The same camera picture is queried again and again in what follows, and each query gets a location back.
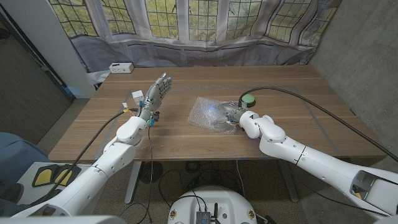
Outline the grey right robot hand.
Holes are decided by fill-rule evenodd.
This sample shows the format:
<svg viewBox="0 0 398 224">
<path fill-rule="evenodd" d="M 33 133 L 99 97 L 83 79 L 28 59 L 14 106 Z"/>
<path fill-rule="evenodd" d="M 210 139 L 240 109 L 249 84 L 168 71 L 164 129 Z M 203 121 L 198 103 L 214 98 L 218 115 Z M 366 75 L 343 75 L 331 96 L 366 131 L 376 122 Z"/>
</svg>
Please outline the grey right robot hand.
<svg viewBox="0 0 398 224">
<path fill-rule="evenodd" d="M 247 109 L 240 107 L 238 103 L 233 102 L 215 105 L 215 109 L 221 114 L 211 122 L 211 125 L 223 129 L 239 124 L 240 118 L 247 111 Z"/>
</svg>

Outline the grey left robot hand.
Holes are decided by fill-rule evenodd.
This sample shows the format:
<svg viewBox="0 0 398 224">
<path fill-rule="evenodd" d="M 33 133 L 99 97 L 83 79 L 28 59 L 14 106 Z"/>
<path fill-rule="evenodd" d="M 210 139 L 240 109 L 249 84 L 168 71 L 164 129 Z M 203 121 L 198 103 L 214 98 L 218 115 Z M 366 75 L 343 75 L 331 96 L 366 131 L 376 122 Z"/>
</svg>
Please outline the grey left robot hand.
<svg viewBox="0 0 398 224">
<path fill-rule="evenodd" d="M 172 86 L 172 79 L 163 73 L 155 83 L 150 86 L 147 91 L 143 105 L 140 107 L 136 116 L 148 121 L 154 112 L 156 112 L 161 104 L 165 95 L 169 92 Z"/>
</svg>

